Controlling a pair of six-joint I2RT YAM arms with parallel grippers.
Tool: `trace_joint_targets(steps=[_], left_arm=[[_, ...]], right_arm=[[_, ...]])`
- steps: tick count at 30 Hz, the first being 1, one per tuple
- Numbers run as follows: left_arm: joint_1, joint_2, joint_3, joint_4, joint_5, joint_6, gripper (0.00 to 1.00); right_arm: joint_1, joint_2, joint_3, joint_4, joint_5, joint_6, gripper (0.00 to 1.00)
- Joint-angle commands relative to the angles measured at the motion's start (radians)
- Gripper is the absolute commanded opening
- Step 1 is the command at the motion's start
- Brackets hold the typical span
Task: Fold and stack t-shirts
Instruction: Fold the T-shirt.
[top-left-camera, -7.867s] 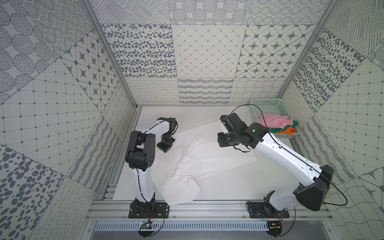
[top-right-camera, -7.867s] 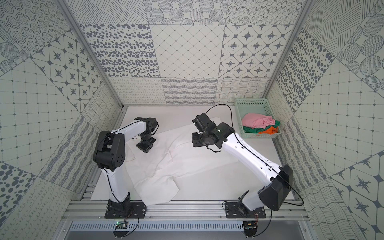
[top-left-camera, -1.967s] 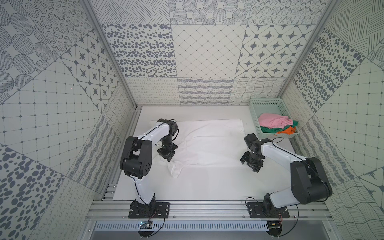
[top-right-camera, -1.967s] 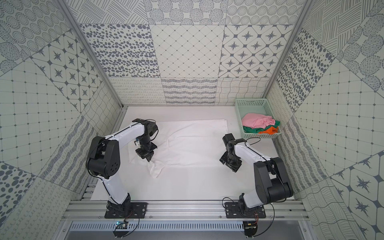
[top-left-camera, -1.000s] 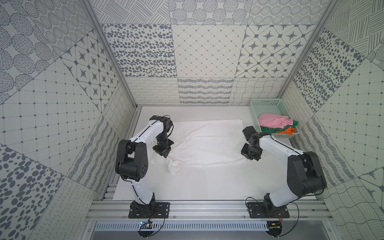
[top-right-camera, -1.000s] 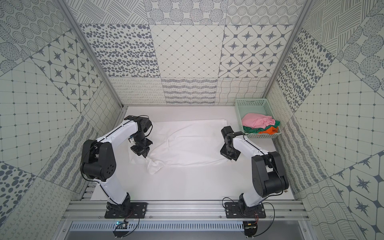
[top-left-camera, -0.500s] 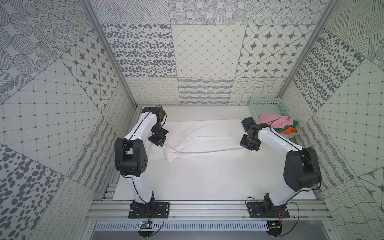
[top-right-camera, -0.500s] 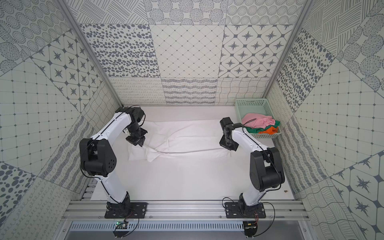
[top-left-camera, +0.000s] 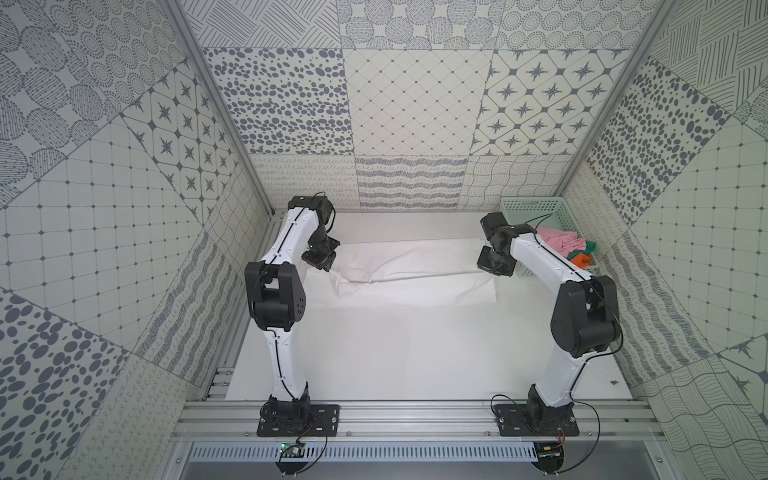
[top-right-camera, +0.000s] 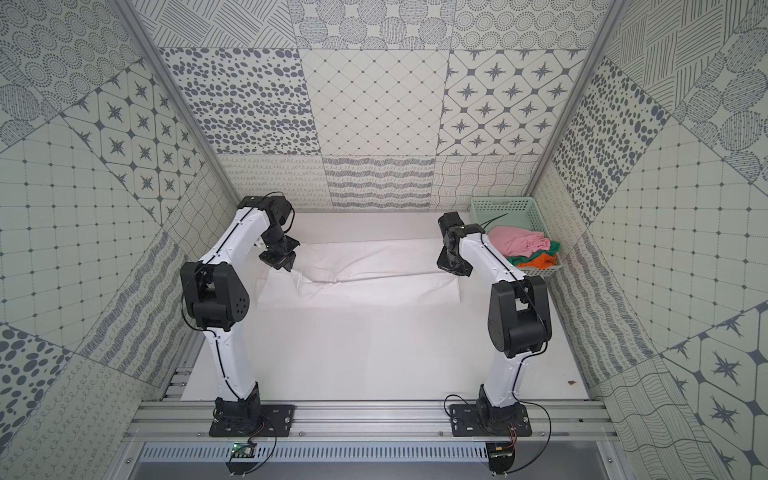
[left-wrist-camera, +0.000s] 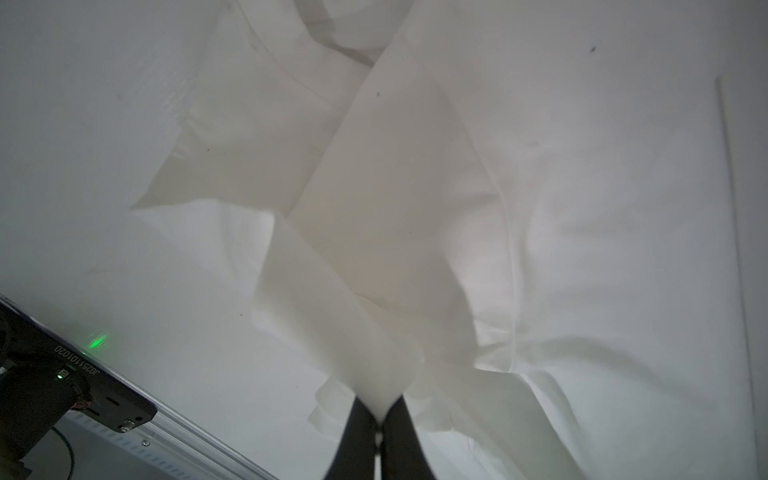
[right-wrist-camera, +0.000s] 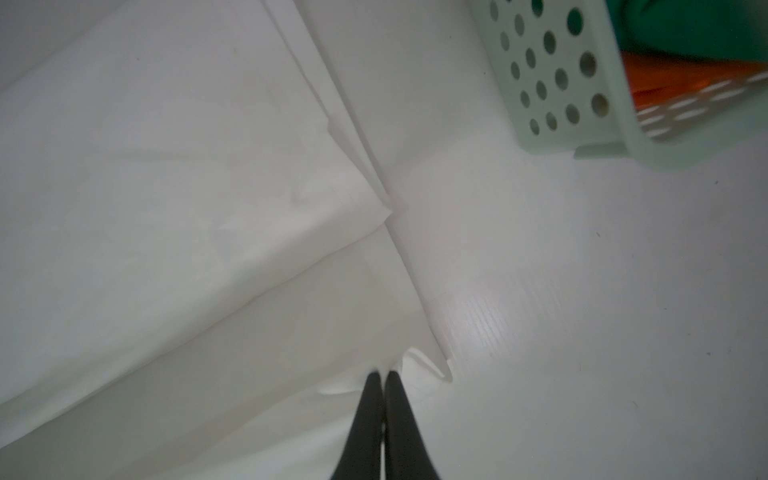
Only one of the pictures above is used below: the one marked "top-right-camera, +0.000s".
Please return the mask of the white t-shirt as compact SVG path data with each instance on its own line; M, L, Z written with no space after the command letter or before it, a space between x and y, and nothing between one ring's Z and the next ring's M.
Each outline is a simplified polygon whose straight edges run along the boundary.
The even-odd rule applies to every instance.
M263 308L424 306L460 301L459 280L437 267L437 239L301 245L292 270L259 283Z

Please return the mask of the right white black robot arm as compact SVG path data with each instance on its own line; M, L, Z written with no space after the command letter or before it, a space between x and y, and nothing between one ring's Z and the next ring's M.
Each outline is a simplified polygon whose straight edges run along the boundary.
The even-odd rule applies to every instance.
M530 361L543 354L552 338L545 281L513 266L478 224L466 224L456 212L438 219L443 247L437 267L458 277L474 274L489 287L487 329L498 352L477 400L447 406L455 437L529 437L530 419L520 388Z

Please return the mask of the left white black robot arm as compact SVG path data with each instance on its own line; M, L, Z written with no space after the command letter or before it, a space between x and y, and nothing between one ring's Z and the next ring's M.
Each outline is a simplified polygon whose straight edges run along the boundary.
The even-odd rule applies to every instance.
M295 407L261 402L259 385L247 360L245 319L248 289L239 272L255 247L259 259L277 271L291 271L300 242L287 235L295 210L284 194L246 196L215 245L196 262L180 268L182 318L203 333L218 380L212 437L284 438L290 434Z

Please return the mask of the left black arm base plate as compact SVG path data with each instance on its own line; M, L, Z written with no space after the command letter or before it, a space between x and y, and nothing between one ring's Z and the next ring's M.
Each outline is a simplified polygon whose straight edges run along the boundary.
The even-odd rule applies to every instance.
M208 435L285 438L290 435L295 410L296 406L291 404L266 404L253 409L243 403L218 402Z

